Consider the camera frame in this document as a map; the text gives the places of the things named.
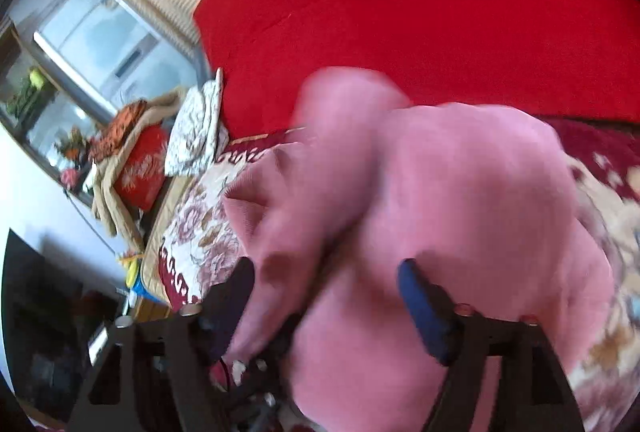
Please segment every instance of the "red blanket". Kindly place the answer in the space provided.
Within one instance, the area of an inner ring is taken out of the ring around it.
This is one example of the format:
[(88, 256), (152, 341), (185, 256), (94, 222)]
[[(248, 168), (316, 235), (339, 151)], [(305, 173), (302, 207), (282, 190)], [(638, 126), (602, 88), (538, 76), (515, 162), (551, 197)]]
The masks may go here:
[(202, 0), (232, 137), (289, 126), (306, 76), (374, 68), (422, 104), (640, 121), (636, 0)]

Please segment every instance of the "white object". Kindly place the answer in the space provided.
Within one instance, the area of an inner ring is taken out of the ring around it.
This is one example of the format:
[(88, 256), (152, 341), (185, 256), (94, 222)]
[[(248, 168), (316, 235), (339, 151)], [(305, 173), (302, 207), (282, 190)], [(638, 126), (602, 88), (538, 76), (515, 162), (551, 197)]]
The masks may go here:
[(207, 170), (228, 141), (219, 121), (222, 103), (222, 69), (202, 89), (187, 92), (169, 137), (164, 174), (197, 176)]

